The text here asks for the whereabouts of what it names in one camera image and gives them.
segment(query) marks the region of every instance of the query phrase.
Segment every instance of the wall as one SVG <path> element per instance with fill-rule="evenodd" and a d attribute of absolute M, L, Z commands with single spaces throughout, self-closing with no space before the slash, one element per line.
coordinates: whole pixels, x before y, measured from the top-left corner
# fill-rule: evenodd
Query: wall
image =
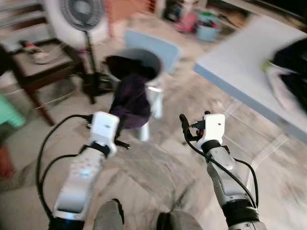
<path fill-rule="evenodd" d="M 50 23 L 55 30 L 56 36 L 60 40 L 74 46 L 75 48 L 84 48 L 85 39 L 83 32 L 74 29 L 68 22 L 66 22 L 60 9 L 60 1 L 43 0 L 43 2 L 45 4 L 45 10 L 47 11 Z M 103 41 L 108 38 L 106 16 L 96 28 L 90 31 L 90 35 L 93 43 Z"/>

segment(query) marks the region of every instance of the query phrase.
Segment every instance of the marble floor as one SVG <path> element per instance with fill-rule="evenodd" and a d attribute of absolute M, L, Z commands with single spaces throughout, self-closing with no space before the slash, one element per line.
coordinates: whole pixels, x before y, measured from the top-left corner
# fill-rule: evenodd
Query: marble floor
<path fill-rule="evenodd" d="M 234 157 L 252 162 L 259 154 L 272 153 L 256 172 L 260 219 L 267 228 L 307 229 L 307 146 L 193 72 L 195 60 L 227 39 L 228 31 L 218 42 L 205 43 L 175 32 L 172 25 L 157 18 L 136 15 L 117 23 L 115 37 L 95 46 L 97 59 L 124 46 L 123 32 L 127 27 L 177 44 L 182 49 L 182 57 L 175 73 L 165 76 L 163 117 L 150 120 L 149 142 L 138 141 L 129 131 L 122 132 L 120 139 L 131 144 L 131 150 L 118 149 L 116 156 L 105 162 L 84 229 L 92 229 L 96 212 L 112 198 L 118 198 L 123 204 L 125 230 L 155 229 L 159 212 L 175 207 L 192 214 L 204 230 L 227 229 L 205 161 L 182 145 L 178 115 L 184 113 L 192 122 L 201 118 L 204 110 L 226 115 L 224 143 Z M 73 82 L 80 84 L 77 78 Z M 88 98 L 78 91 L 50 107 L 49 112 L 59 122 L 71 114 L 108 111 L 111 101 L 112 95 L 107 94 L 97 97 L 97 103 L 90 105 Z M 16 174 L 11 179 L 0 180 L 1 230 L 47 229 L 34 172 L 39 146 L 50 129 L 34 114 L 6 140 Z M 56 156 L 78 152 L 88 137 L 89 131 L 82 120 L 69 121 L 48 142 L 43 165 Z M 279 148 L 276 140 L 281 140 Z M 68 172 L 69 162 L 69 159 L 58 162 L 47 176 L 44 191 L 50 207 Z M 245 180 L 247 170 L 242 167 L 240 173 Z"/>

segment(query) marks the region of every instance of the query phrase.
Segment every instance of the pink object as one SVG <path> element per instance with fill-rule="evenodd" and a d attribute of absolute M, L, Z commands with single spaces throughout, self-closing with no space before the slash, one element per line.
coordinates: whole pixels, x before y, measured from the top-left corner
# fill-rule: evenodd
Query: pink object
<path fill-rule="evenodd" d="M 197 14 L 190 11 L 186 16 L 184 16 L 180 22 L 178 22 L 175 27 L 178 32 L 193 32 L 194 25 L 197 23 Z"/>

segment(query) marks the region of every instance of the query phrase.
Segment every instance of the table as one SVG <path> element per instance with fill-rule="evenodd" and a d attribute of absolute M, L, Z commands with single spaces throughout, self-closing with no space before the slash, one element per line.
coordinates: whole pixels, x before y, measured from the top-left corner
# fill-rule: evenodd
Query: table
<path fill-rule="evenodd" d="M 306 36 L 305 33 L 267 16 L 253 20 L 216 49 L 202 56 L 195 72 L 244 102 L 289 134 L 307 143 L 307 114 L 285 111 L 275 98 L 263 62 L 276 50 Z"/>

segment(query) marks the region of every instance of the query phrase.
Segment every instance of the green stool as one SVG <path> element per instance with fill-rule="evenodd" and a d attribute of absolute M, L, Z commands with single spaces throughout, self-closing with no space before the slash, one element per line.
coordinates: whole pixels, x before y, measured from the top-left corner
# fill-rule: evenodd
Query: green stool
<path fill-rule="evenodd" d="M 18 128 L 25 124 L 25 119 L 0 94 L 0 125 L 4 122 L 8 122 L 14 128 Z"/>

